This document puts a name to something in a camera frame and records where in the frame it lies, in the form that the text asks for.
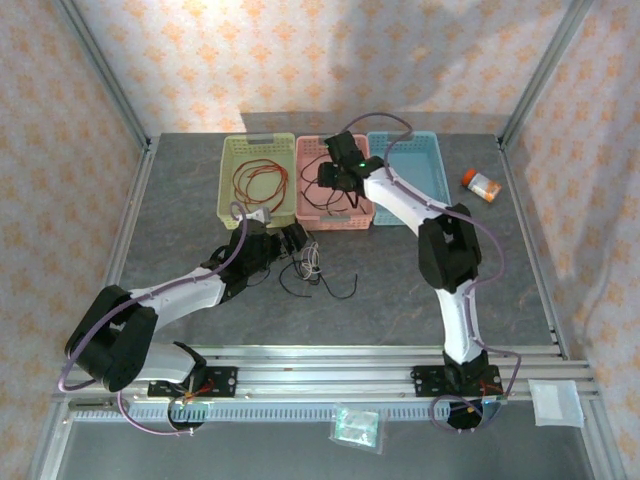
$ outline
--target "plastic basket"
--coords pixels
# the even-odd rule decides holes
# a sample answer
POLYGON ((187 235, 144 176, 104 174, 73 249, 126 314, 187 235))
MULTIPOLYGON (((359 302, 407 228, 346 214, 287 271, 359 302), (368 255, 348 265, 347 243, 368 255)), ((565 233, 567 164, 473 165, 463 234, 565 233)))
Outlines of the plastic basket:
MULTIPOLYGON (((222 161, 220 162, 220 184, 218 185, 218 218, 229 230, 238 226, 238 221, 231 217, 229 204, 237 201, 233 188, 233 174, 244 162, 268 158, 284 167, 289 173, 287 192, 282 205, 271 212, 270 228, 286 227, 296 219, 296 139, 292 133, 230 135, 224 139, 222 161)), ((255 197, 267 197, 280 181, 278 173, 267 173, 256 176, 251 182, 249 193, 255 197)), ((272 209, 280 197, 265 202, 260 207, 272 209)), ((251 206, 254 211, 258 206, 251 206)))
MULTIPOLYGON (((367 134, 371 155, 380 158, 394 139, 402 132, 370 132, 367 134)), ((451 204, 447 177, 444 172, 438 137, 433 132, 413 132, 406 140, 393 146, 389 164, 402 177, 421 192, 446 204, 451 204)), ((404 225, 386 208, 380 205, 373 217, 374 225, 404 225)))
MULTIPOLYGON (((365 157, 368 157, 367 137, 364 135, 354 135, 353 137, 358 148, 362 150, 365 157)), ((343 196, 340 201, 331 204, 332 213, 330 213, 314 207, 303 196, 303 191, 308 187, 307 198, 315 204, 322 205, 329 200, 333 193, 331 189, 321 188, 315 184, 309 187, 307 181, 316 179, 318 165, 321 162, 331 161, 324 143, 325 138, 327 137, 305 136, 299 137, 296 142, 296 177, 298 181, 296 218, 306 230, 365 230, 371 225, 375 213, 375 207, 369 200, 361 198, 358 201, 358 207, 353 208, 346 196, 343 196), (326 155, 326 157, 318 159, 321 155, 326 155), (305 167, 308 168, 305 170, 303 178, 301 175, 305 167)), ((331 200, 340 198, 340 195, 342 195, 341 192, 335 192, 331 200)))

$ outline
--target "yellow basket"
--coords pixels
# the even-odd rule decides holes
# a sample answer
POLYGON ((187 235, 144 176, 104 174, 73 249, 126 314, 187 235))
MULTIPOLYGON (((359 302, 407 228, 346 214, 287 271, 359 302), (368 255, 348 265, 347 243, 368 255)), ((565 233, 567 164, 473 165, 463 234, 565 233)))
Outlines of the yellow basket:
MULTIPOLYGON (((220 162, 220 184, 218 185, 217 215, 224 226, 233 230, 238 221, 231 217, 229 205, 238 201, 234 194, 233 174, 244 162, 268 158, 283 167, 289 174, 287 193, 282 205, 271 212, 269 228, 280 228, 296 221, 296 138, 292 133, 229 135, 224 139, 222 161, 220 162)), ((250 193, 255 198, 267 197, 280 182, 277 173, 266 173, 251 182, 250 193)), ((261 205, 251 206, 251 211, 259 207, 272 209, 279 197, 261 205)))

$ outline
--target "patterned wallpaper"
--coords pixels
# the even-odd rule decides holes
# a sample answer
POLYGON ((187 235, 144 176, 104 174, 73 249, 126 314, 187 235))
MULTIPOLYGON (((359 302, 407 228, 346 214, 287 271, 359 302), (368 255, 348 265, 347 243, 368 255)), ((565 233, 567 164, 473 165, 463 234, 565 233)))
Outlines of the patterned wallpaper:
POLYGON ((158 135, 335 131, 371 110, 499 133, 570 1, 77 3, 158 135))
POLYGON ((0 478, 25 477, 139 150, 50 0, 0 11, 0 478))
POLYGON ((640 478, 640 9, 596 0, 509 152, 571 349, 640 478))

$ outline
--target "gray table surface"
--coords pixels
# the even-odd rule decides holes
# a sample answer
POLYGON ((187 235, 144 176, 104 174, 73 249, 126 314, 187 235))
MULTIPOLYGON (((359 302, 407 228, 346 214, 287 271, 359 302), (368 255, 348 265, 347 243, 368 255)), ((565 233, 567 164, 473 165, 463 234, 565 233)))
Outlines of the gray table surface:
MULTIPOLYGON (((191 271, 229 239, 216 217, 220 157, 225 134, 165 134, 160 138, 120 284, 141 288, 191 271)), ((506 276, 477 292, 480 330, 489 344, 549 345, 552 340, 511 193, 491 135, 439 135, 453 203, 498 236, 507 254, 506 276), (502 183, 488 204, 459 185, 468 168, 502 183)), ((404 226, 315 234, 322 270, 338 294, 321 287, 295 298, 278 283, 286 264, 230 302, 188 315, 158 332, 156 339, 190 345, 441 345, 444 329, 434 291, 418 271, 417 241, 404 226)), ((497 269, 495 247, 478 233, 480 275, 497 269)), ((300 282, 288 277, 288 285, 300 282)))
POLYGON ((536 427, 530 402, 509 404, 499 415, 468 435, 390 422, 382 455, 331 442, 329 423, 223 423, 167 439, 124 422, 74 422, 58 479, 593 478, 579 429, 536 427))

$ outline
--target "black mounting plate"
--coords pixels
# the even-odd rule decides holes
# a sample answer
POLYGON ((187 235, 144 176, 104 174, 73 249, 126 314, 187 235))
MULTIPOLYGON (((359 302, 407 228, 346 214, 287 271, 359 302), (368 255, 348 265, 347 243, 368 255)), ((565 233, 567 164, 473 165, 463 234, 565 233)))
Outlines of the black mounting plate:
POLYGON ((456 390, 445 378, 444 365, 418 365, 411 370, 411 378, 416 397, 439 397, 440 395, 458 395, 461 397, 482 397, 500 395, 502 380, 495 365, 488 365, 484 372, 472 383, 461 385, 456 390))
MULTIPOLYGON (((210 392, 198 394, 198 398, 233 398, 238 385, 238 367, 206 367, 204 383, 213 382, 214 388, 210 392)), ((149 383, 147 396, 178 398, 184 393, 175 384, 157 381, 149 383)))

